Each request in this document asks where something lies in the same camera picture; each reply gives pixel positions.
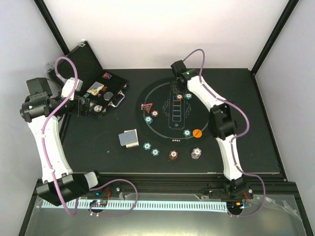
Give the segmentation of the single green poker chip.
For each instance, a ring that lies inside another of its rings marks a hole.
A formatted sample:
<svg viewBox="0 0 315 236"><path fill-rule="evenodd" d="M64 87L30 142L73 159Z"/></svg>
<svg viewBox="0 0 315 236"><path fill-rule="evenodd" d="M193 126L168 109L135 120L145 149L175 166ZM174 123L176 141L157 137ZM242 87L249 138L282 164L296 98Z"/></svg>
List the single green poker chip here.
<svg viewBox="0 0 315 236"><path fill-rule="evenodd" d="M144 143L143 144L144 150L150 150L151 149L151 144L150 143Z"/></svg>

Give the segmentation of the blue white poker chip stack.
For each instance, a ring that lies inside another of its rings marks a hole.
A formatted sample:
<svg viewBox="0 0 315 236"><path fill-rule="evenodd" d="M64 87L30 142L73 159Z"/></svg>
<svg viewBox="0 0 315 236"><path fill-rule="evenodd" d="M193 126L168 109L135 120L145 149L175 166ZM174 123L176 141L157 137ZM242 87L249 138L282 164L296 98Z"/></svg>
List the blue white poker chip stack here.
<svg viewBox="0 0 315 236"><path fill-rule="evenodd" d="M198 159L198 158L201 156L201 154L202 154L201 149L199 149L199 148L194 148L194 149L192 150L191 157L192 157L192 159Z"/></svg>

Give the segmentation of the triangular all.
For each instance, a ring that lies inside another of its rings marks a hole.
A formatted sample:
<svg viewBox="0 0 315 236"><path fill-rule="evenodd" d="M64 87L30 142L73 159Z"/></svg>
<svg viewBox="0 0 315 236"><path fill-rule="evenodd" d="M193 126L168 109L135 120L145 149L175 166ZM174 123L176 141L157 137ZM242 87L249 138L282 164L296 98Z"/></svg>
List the triangular all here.
<svg viewBox="0 0 315 236"><path fill-rule="evenodd" d="M147 103L147 104L142 104L141 108L149 114L152 106L153 106L153 103Z"/></svg>

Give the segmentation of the brown poker chip stack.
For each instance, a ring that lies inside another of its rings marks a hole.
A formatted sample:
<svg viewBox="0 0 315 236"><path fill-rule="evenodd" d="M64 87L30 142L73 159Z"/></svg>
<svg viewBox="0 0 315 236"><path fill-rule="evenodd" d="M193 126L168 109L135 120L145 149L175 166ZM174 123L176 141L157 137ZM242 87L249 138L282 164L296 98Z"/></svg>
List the brown poker chip stack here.
<svg viewBox="0 0 315 236"><path fill-rule="evenodd" d="M170 158L171 160L176 160L177 157L178 157L178 152L177 152L176 150L170 151L170 153L169 153L169 158Z"/></svg>

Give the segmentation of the chips row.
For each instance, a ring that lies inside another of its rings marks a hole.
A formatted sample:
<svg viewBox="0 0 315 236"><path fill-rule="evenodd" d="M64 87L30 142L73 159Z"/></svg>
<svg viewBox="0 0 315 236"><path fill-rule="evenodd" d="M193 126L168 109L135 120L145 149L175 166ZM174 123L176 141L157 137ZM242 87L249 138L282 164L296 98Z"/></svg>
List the chips row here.
<svg viewBox="0 0 315 236"><path fill-rule="evenodd" d="M102 106L100 105L95 105L94 108L93 108L93 111L96 112L96 113L99 113L102 111Z"/></svg>

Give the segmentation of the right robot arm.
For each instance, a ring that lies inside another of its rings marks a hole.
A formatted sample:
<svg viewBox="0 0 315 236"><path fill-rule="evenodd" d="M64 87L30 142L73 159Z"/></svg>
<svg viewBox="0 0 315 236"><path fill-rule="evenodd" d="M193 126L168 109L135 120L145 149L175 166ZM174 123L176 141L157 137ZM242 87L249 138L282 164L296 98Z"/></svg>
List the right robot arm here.
<svg viewBox="0 0 315 236"><path fill-rule="evenodd" d="M245 186L236 144L236 121L232 119L227 100L211 88L196 69L187 69L182 60L171 65L179 92L195 95L209 111L209 130L218 142L226 181L223 190L228 198L236 198Z"/></svg>

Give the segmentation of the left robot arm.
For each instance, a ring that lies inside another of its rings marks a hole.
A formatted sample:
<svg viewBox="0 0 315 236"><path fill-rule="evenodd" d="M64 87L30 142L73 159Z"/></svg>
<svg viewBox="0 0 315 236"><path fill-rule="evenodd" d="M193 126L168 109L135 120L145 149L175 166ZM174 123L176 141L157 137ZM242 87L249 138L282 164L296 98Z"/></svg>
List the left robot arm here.
<svg viewBox="0 0 315 236"><path fill-rule="evenodd" d="M61 94L53 97L47 79L27 80L30 94L20 109L21 117L35 138L40 156L43 184L36 188L37 194L57 207L89 192L101 196L106 189L96 170L86 174L73 173L60 140L58 117L77 110L79 100L74 92L80 90L81 83L70 78Z"/></svg>

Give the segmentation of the orange round button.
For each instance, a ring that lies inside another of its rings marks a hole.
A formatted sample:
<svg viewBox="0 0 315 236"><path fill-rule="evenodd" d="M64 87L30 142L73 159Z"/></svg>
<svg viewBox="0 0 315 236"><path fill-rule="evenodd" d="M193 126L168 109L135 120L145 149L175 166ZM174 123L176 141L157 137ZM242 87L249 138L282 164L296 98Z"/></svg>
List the orange round button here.
<svg viewBox="0 0 315 236"><path fill-rule="evenodd" d="M202 137L202 131L200 129L195 129L193 130L192 132L192 135L195 137L195 138L201 138Z"/></svg>

